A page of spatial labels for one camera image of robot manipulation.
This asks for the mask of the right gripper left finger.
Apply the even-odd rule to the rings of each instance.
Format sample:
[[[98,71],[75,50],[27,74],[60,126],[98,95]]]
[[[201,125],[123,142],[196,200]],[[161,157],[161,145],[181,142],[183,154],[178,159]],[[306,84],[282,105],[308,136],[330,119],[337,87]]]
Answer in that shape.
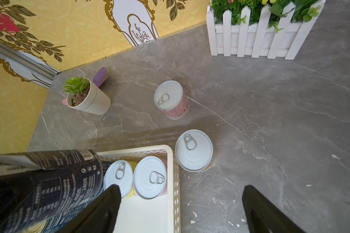
[[[122,201],[118,185],[111,185],[59,233],[112,233]]]

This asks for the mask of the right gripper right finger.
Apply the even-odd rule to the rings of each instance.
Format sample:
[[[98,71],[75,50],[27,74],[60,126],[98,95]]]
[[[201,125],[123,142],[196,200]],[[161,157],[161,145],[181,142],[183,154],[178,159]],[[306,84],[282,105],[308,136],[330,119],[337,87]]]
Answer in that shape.
[[[242,202],[251,233],[304,233],[254,186],[245,186]]]

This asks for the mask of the yellow small can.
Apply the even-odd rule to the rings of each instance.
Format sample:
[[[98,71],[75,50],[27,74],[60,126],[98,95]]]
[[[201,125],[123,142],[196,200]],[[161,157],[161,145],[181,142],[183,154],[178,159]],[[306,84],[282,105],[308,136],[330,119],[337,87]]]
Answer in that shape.
[[[203,172],[215,161],[215,148],[211,139],[202,131],[185,131],[177,140],[175,156],[179,165],[189,172]]]
[[[111,185],[117,185],[120,189],[122,199],[137,196],[133,186],[133,175],[137,164],[137,162],[125,160],[113,162],[104,175],[104,190],[108,189]]]

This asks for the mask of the blue tin can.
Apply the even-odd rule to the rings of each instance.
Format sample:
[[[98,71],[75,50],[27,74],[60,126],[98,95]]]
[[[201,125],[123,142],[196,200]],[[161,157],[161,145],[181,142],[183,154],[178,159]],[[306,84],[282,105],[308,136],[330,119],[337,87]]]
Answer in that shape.
[[[40,222],[28,229],[22,231],[22,233],[56,233],[67,223],[69,223],[74,217],[76,217],[82,210],[84,210],[89,204],[91,204],[99,195],[104,192],[104,185],[101,186],[98,194],[90,201],[80,204],[74,208],[71,208],[59,215],[49,218],[46,221]]]

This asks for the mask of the pink small can front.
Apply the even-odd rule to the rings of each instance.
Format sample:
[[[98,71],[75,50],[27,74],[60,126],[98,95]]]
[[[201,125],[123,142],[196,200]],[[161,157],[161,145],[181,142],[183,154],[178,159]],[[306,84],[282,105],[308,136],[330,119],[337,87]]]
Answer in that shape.
[[[134,170],[133,186],[145,200],[167,194],[167,160],[155,156],[143,158]]]

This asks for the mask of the pink small can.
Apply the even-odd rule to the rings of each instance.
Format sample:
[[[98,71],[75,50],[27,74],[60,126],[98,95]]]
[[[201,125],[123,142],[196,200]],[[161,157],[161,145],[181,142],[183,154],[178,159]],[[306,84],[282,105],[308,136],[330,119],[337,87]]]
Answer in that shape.
[[[134,170],[133,186],[145,200],[167,194],[167,160],[155,156],[143,158]]]
[[[190,107],[190,102],[177,81],[166,81],[155,91],[154,103],[169,119],[183,118]]]

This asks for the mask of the dark tomato tin can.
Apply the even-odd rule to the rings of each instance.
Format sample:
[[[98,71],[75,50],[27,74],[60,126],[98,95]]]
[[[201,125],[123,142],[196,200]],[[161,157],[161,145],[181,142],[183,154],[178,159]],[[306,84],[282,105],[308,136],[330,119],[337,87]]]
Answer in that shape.
[[[103,168],[92,150],[0,154],[0,233],[17,233],[93,200]]]

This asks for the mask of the yellow small can front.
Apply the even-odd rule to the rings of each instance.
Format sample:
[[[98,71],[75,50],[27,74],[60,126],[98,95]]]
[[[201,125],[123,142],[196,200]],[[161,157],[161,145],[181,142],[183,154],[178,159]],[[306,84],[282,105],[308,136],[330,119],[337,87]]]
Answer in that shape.
[[[175,156],[179,165],[189,172],[203,172],[215,161],[215,148],[211,139],[202,131],[185,131],[177,140]]]

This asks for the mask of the pink small can back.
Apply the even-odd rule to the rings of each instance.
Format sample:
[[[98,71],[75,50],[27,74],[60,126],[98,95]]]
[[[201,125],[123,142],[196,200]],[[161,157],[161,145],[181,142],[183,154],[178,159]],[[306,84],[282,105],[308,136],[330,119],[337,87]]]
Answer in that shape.
[[[154,103],[169,119],[183,118],[190,107],[190,102],[177,81],[166,81],[155,91]]]

